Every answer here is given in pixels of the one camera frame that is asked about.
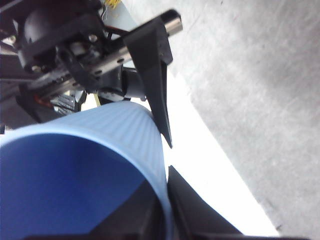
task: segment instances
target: light blue cup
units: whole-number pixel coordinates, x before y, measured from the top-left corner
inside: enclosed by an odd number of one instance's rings
[[[1,139],[0,239],[88,233],[145,179],[169,240],[161,137],[139,104],[110,103],[14,130]]]

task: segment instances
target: concrete floor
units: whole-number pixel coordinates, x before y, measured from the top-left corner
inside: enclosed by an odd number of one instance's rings
[[[280,234],[320,239],[320,1],[124,3],[181,13],[169,70]]]

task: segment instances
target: black object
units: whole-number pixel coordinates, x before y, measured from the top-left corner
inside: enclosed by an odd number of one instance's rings
[[[167,110],[167,65],[173,60],[161,17],[138,27],[123,39],[143,82],[154,121],[172,148]]]
[[[11,51],[17,52],[25,71],[13,56],[11,68],[19,71],[3,74],[7,81],[34,80],[24,84],[16,98],[33,118],[37,119],[37,104],[54,111],[42,103],[68,90],[97,93],[101,103],[148,99],[155,124],[172,147],[166,88],[167,65],[173,57],[168,36],[182,29],[175,10],[127,32],[104,25],[99,0],[6,0],[0,7],[0,39],[10,37]],[[112,35],[120,37],[111,40]],[[135,69],[123,67],[130,59]]]

